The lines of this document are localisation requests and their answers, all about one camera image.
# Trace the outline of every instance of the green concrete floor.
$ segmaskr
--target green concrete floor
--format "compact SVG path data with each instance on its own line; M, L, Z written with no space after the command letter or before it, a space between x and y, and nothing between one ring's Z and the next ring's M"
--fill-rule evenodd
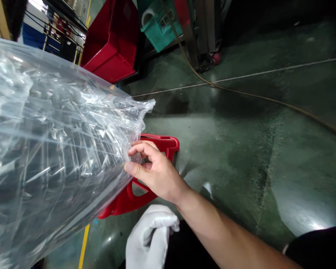
M336 126L336 17L322 5L309 9L309 1L296 7L301 2L266 4L259 18L252 16L256 23L244 25L233 22L251 17L256 7L232 5L222 61L204 77L299 106ZM294 16L283 18L281 10ZM179 139L176 167L191 187L279 250L295 236L336 226L331 131L286 107L201 85L179 49L151 59L146 70L145 78L122 89L137 100L156 100L145 132ZM177 212L162 199L152 203ZM117 268L147 207L93 221L83 268ZM50 254L47 268L77 268L83 233Z

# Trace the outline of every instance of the white line on floor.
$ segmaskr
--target white line on floor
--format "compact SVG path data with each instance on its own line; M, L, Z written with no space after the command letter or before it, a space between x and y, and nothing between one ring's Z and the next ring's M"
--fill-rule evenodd
M291 67L284 67L284 68L279 68L279 69L254 73L254 74L250 74L250 75L243 75L243 76L239 76L239 77L226 78L226 79L223 79L223 80L213 81L213 83L218 83L218 82L223 82L223 81L228 81L228 80L235 80L235 79L239 79L239 78L253 77L253 76L256 76L256 75L264 75L264 74L269 74L269 73L273 73L273 72L279 72L279 71L290 70L290 69L294 69L294 68L306 67L306 66L309 66L309 65L316 65L316 64L322 64L322 63L334 62L334 61L336 61L336 58L327 59L327 60L318 61L318 62L311 62L311 63L308 63L308 64L294 65L294 66L291 66ZM196 86L201 86L201 85L206 85L206 84L207 83L200 83L200 84L189 85L189 86L179 87L179 88L174 88L174 89L169 89L169 90L162 90L162 91L158 91L158 92L151 92L151 93L144 93L144 94L141 94L141 95L134 95L133 97L145 96L145 95L162 93L162 92L170 92L170 91L173 91L173 90L181 90L181 89L186 89L186 88L191 88L191 87L196 87Z

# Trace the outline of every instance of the red plastic crate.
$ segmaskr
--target red plastic crate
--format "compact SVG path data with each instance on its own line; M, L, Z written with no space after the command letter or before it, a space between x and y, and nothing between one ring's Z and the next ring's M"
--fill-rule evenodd
M171 162L173 162L174 154L179 150L179 141L175 137L142 134L141 140L154 142L161 152L165 152L165 155ZM141 196L135 196L132 190L132 183L145 190L146 193ZM133 178L132 182L130 182L116 197L116 199L114 199L113 202L101 212L98 218L104 219L110 215L121 215L131 212L146 205L156 197L157 195L155 195L150 188L139 182L138 179Z
M139 33L132 0L106 0L87 31L81 66L109 83L134 74Z

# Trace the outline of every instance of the red plastic handle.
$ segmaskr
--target red plastic handle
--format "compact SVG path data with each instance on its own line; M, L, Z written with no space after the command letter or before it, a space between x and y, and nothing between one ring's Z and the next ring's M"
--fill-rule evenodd
M170 161L173 161L174 154L179 150L179 141L175 137L142 134L141 140L154 142L161 152L165 152L167 158ZM147 193L141 196L135 196L132 190L132 183L147 191ZM146 205L156 197L157 195L155 195L150 188L139 182L138 179L133 178L133 180L127 185L126 188L123 189L116 199L101 212L98 218L104 219L110 215L121 215L127 212L131 212Z

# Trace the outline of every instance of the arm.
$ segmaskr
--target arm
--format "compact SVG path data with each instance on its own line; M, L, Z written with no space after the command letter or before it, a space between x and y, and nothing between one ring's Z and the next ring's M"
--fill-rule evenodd
M142 180L156 195L172 202L220 268L300 268L256 236L234 223L192 190L170 161L149 141L133 144L152 163L127 163L125 171Z

